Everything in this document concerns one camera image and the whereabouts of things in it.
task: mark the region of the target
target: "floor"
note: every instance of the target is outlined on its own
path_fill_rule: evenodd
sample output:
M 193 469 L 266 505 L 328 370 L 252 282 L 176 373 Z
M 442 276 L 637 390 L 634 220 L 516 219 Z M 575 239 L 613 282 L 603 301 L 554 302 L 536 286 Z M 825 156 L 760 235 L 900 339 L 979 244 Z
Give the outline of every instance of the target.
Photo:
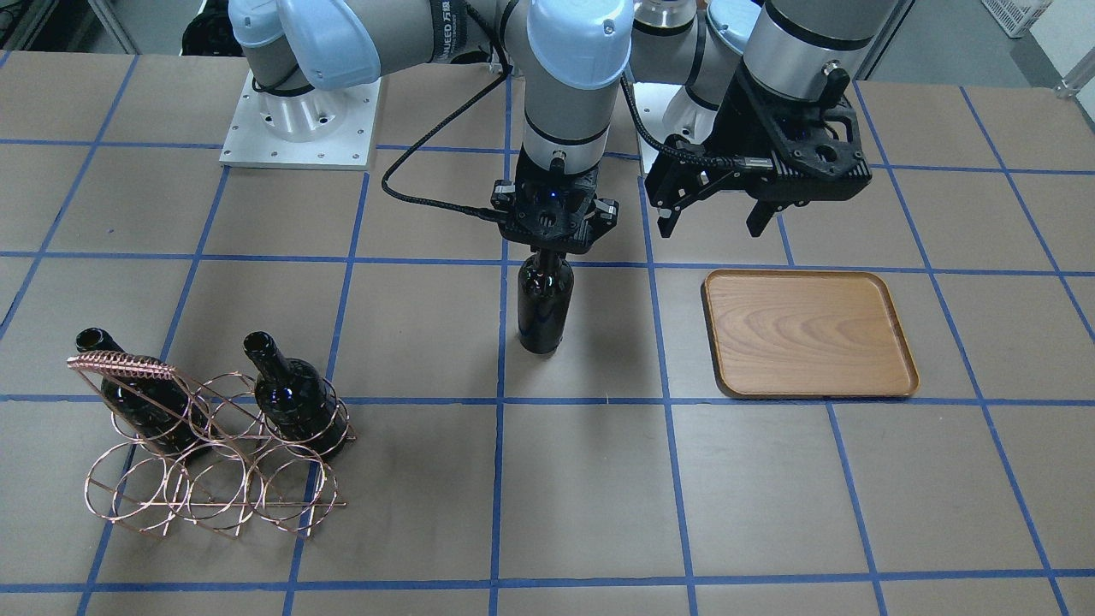
M 1008 38 L 980 0 L 917 0 L 873 81 L 1050 88 L 1060 81 L 1029 34 Z
M 245 73 L 0 56 L 0 613 L 1095 614 L 1095 139 L 1075 105 L 858 83 L 864 193 L 760 239 L 723 194 L 671 240 L 620 107 L 600 191 L 621 223 L 573 259 L 542 358 L 516 340 L 526 248 L 489 224 L 370 174 L 222 168 Z M 373 168 L 489 79 L 390 79 Z M 395 186 L 485 205 L 522 96 L 492 94 Z M 1035 116 L 1037 140 L 1014 121 Z M 727 398 L 699 292 L 725 266 L 880 275 L 920 392 Z M 348 508 L 307 542 L 104 525 L 82 479 L 118 438 L 64 367 L 90 326 L 206 379 L 269 332 L 350 406 Z

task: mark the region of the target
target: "wooden tray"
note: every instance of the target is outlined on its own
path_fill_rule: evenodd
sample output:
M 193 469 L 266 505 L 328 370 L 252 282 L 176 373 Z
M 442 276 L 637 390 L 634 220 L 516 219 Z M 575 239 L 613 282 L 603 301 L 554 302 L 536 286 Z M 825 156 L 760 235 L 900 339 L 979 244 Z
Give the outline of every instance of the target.
M 718 379 L 734 395 L 911 396 L 920 386 L 874 274 L 717 269 L 703 298 Z

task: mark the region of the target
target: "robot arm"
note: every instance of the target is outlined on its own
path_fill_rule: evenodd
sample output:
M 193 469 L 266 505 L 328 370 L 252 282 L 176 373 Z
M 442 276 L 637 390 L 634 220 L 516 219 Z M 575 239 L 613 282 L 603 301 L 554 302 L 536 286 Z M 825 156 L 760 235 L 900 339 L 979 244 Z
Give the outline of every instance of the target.
M 692 144 L 671 135 L 667 144 L 677 155 L 659 154 L 646 177 L 662 236 L 685 207 L 722 189 L 745 189 L 758 199 L 747 220 L 757 236 L 791 205 L 849 199 L 867 185 L 871 167 L 843 94 L 892 4 L 768 0 L 711 136 Z M 681 153 L 692 154 L 691 162 L 682 164 Z M 698 164 L 696 156 L 768 164 Z
M 748 220 L 757 235 L 788 205 L 846 199 L 871 179 L 843 92 L 895 1 L 711 0 L 698 12 L 695 0 L 232 0 L 230 13 L 256 90 L 287 114 L 303 105 L 286 101 L 423 62 L 492 47 L 512 58 L 526 77 L 514 181 L 495 183 L 493 209 L 428 204 L 532 246 L 518 280 L 520 340 L 548 353 L 573 283 L 564 256 L 616 222 L 597 179 L 619 84 L 653 140 L 622 78 L 629 62 L 639 79 L 682 84 L 678 116 L 711 127 L 701 143 L 656 144 L 646 189 L 661 234 L 692 202 L 745 189 L 759 199 Z

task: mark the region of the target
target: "dark glass bottle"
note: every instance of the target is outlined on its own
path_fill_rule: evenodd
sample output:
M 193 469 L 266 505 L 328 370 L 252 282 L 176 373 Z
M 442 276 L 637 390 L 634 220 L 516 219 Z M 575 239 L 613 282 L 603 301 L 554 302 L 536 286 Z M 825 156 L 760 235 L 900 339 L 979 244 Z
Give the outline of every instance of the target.
M 255 403 L 280 437 L 307 446 L 330 461 L 342 451 L 346 420 L 335 398 L 311 364 L 286 359 L 270 335 L 256 332 L 243 340 L 243 351 L 258 369 Z
M 517 332 L 532 353 L 551 353 L 563 339 L 574 270 L 562 252 L 539 249 L 518 272 Z
M 80 333 L 76 338 L 76 349 L 80 353 L 122 351 L 111 335 L 99 328 L 89 328 Z M 187 417 L 185 411 L 189 403 L 186 393 L 174 382 L 130 377 L 117 377 L 117 381 L 171 409 L 180 417 Z M 120 415 L 155 453 L 176 457 L 198 441 L 198 435 L 187 421 L 172 416 L 125 387 L 103 379 L 100 391 L 106 404 Z

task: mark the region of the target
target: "light blue joint cover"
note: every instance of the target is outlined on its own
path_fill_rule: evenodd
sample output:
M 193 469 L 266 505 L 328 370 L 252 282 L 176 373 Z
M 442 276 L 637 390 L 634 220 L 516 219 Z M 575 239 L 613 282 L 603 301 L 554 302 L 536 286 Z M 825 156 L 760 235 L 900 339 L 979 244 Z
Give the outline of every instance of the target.
M 753 25 L 760 18 L 760 7 L 750 0 L 711 0 L 707 2 L 707 20 L 723 43 L 742 55 Z
M 277 0 L 281 25 L 300 70 L 319 90 L 380 79 L 380 54 L 365 24 L 343 0 Z
M 269 45 L 285 34 L 277 16 L 277 0 L 232 0 L 228 18 L 235 39 L 247 48 Z
M 531 0 L 529 45 L 552 77 L 578 90 L 600 90 L 631 59 L 633 0 Z

